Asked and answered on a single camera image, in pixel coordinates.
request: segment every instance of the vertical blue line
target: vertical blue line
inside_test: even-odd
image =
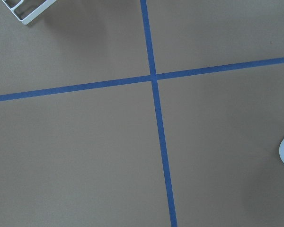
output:
[[[145,40],[146,40],[146,47],[147,47],[148,63],[149,63],[150,73],[151,73],[151,86],[152,86],[153,100],[154,100],[156,119],[157,119],[157,127],[158,127],[158,134],[159,134],[162,164],[163,164],[163,173],[164,173],[164,179],[165,179],[165,187],[166,187],[167,200],[168,200],[168,205],[169,205],[170,223],[172,227],[177,227],[178,226],[177,217],[176,217],[174,196],[172,192],[172,184],[171,184],[171,177],[170,177],[170,170],[169,170],[169,159],[168,159],[167,148],[166,148],[163,117],[162,117],[162,110],[161,110],[161,104],[160,104],[159,87],[158,87],[158,80],[157,80],[157,73],[156,73],[156,65],[155,65],[155,58],[153,54],[152,41],[151,41],[151,28],[150,28],[150,23],[149,23],[149,18],[148,18],[146,0],[140,0],[140,3],[141,3],[143,26],[144,26],[144,33],[145,33]]]

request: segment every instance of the horizontal blue line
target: horizontal blue line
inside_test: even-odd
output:
[[[187,77],[193,75],[200,75],[212,72],[221,72],[221,71],[229,71],[229,70],[239,70],[245,68],[252,68],[258,66],[265,66],[265,65],[274,65],[274,64],[281,64],[284,63],[284,58],[274,58],[268,60],[260,60],[260,61],[249,61],[243,63],[235,63],[229,65],[220,65],[220,66],[212,66],[194,70],[184,70],[184,71],[176,71],[176,72],[167,72],[157,74],[158,79],[170,79],[170,78],[177,78],[177,77]]]
[[[89,83],[89,84],[79,84],[79,85],[72,85],[72,86],[65,86],[65,87],[55,87],[55,88],[49,88],[49,89],[43,89],[43,90],[36,90],[36,91],[26,91],[26,92],[0,95],[0,102],[14,100],[14,99],[21,99],[21,98],[36,97],[36,96],[53,95],[53,94],[66,93],[66,92],[72,92],[72,91],[95,89],[95,88],[101,88],[101,87],[111,87],[111,86],[118,86],[118,85],[125,85],[125,84],[134,84],[134,83],[141,83],[141,82],[147,82],[147,81],[151,81],[150,76],[115,79],[115,80],[108,80],[108,81],[95,82],[95,83]]]

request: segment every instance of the blue line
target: blue line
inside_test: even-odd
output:
[[[158,127],[158,134],[159,134],[159,142],[160,142],[160,149],[161,149],[161,158],[162,158],[162,164],[163,164],[166,194],[167,194],[167,200],[169,204],[170,223],[171,223],[171,227],[177,227],[178,225],[177,225],[176,209],[175,209],[174,195],[172,191],[172,184],[171,184],[171,177],[170,177],[169,159],[168,159],[168,154],[167,154],[167,147],[166,147],[166,140],[165,140],[165,133],[164,133],[163,117],[162,117],[159,87],[158,87],[157,73],[156,73],[156,65],[155,65],[155,59],[154,59],[152,41],[151,41],[151,28],[150,28],[150,22],[148,18],[146,0],[140,0],[140,3],[141,3],[144,33],[145,33],[145,40],[146,40],[146,47],[147,47],[148,63],[149,63],[150,73],[151,73],[151,86],[152,86],[153,100],[154,100],[155,112],[156,112],[156,118],[157,118],[157,127]]]
[[[95,83],[89,83],[89,84],[79,84],[79,85],[72,85],[72,86],[66,86],[66,87],[56,87],[56,88],[49,88],[49,89],[36,90],[36,91],[19,92],[19,93],[7,94],[7,95],[0,95],[0,102],[7,101],[7,100],[20,99],[20,98],[46,96],[46,95],[52,95],[52,94],[58,94],[58,93],[81,91],[81,90],[95,89],[95,88],[101,88],[101,87],[111,87],[111,86],[125,85],[125,84],[134,84],[134,83],[141,83],[141,82],[147,82],[147,81],[151,81],[150,76],[115,79],[115,80],[108,80],[108,81],[95,82]]]
[[[206,67],[194,70],[167,72],[167,73],[158,74],[157,77],[158,79],[170,79],[170,78],[187,77],[187,76],[200,75],[212,72],[229,71],[229,70],[239,70],[239,69],[252,68],[258,66],[281,64],[281,63],[284,63],[284,58],[274,58],[274,59],[261,60],[261,61],[249,61],[243,63],[229,64],[229,65]]]

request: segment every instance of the floor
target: floor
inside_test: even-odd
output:
[[[284,227],[284,0],[0,0],[0,227]]]

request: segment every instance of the gray surface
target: gray surface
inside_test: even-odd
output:
[[[58,0],[29,26],[0,0],[0,94],[143,75],[139,0]]]
[[[284,0],[150,0],[157,72],[284,57]]]
[[[0,103],[0,227],[168,227],[151,84]]]
[[[179,227],[284,227],[284,64],[159,82]]]

